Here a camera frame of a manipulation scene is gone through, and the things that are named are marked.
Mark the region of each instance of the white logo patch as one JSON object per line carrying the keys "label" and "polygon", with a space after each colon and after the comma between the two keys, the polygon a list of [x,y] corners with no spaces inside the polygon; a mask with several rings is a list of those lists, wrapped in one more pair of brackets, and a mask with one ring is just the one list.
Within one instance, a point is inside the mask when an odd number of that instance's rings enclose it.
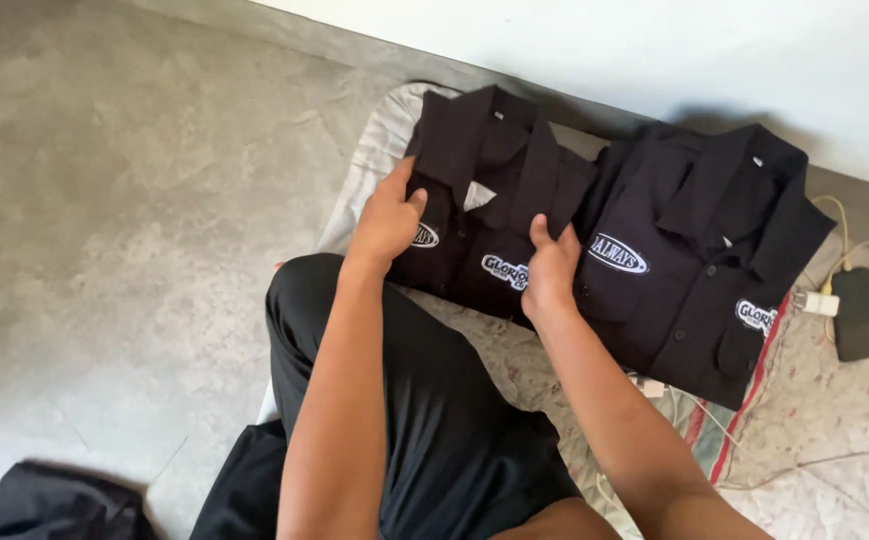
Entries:
{"label": "white logo patch", "polygon": [[647,274],[650,269],[648,262],[637,251],[603,232],[595,236],[595,243],[591,244],[588,254],[599,263],[628,274]]}
{"label": "white logo patch", "polygon": [[738,300],[738,305],[735,306],[735,315],[745,326],[760,330],[764,334],[764,339],[768,339],[768,333],[772,330],[772,325],[775,324],[778,310],[764,309],[748,300]]}
{"label": "white logo patch", "polygon": [[414,233],[411,245],[416,248],[434,248],[438,245],[438,233],[424,223],[418,222],[418,229]]}
{"label": "white logo patch", "polygon": [[511,282],[514,290],[525,290],[528,286],[528,266],[524,264],[514,265],[504,262],[497,254],[486,254],[481,259],[481,268],[499,280]]}

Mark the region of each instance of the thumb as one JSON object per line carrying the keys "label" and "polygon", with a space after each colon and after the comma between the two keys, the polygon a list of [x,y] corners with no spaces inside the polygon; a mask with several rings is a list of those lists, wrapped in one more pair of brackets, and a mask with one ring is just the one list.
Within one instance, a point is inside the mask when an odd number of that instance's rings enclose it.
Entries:
{"label": "thumb", "polygon": [[424,187],[414,190],[407,203],[417,211],[418,217],[421,217],[425,214],[425,205],[428,204],[428,191]]}
{"label": "thumb", "polygon": [[541,249],[555,241],[548,235],[548,218],[545,214],[539,213],[531,220],[530,236],[534,249]]}

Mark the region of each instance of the black phone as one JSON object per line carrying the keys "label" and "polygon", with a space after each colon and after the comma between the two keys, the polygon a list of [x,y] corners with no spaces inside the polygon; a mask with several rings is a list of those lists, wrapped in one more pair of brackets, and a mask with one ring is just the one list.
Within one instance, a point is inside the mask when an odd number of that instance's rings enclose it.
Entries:
{"label": "black phone", "polygon": [[837,359],[869,359],[869,269],[838,272],[831,278],[831,292],[840,299],[835,317]]}

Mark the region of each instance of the black shirt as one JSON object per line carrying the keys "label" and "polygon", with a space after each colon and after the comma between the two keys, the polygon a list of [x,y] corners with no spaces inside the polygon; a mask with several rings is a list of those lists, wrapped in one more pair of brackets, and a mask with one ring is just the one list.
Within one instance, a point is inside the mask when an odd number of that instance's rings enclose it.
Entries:
{"label": "black shirt", "polygon": [[416,156],[407,192],[428,190],[428,203],[388,280],[530,328],[521,292],[532,220],[548,215],[558,238],[594,165],[559,146],[536,104],[497,86],[454,99],[427,92],[405,155]]}
{"label": "black shirt", "polygon": [[665,124],[598,157],[575,217],[581,314],[625,367],[732,410],[777,309],[834,227],[808,157],[760,125]]}

